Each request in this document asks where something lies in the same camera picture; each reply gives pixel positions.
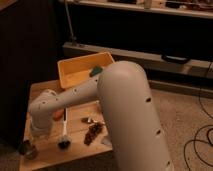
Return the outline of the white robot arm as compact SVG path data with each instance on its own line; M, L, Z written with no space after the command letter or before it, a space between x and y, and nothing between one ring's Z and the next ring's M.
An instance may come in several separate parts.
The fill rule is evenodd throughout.
M81 84L57 94L41 93L28 107L31 133L49 134L52 113L98 101L120 171L174 171L144 69L119 61Z

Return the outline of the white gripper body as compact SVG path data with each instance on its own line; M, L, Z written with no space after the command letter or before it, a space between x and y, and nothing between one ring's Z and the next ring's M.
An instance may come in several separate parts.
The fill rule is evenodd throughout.
M32 117L30 132L34 137L49 135L52 130L52 119L50 117Z

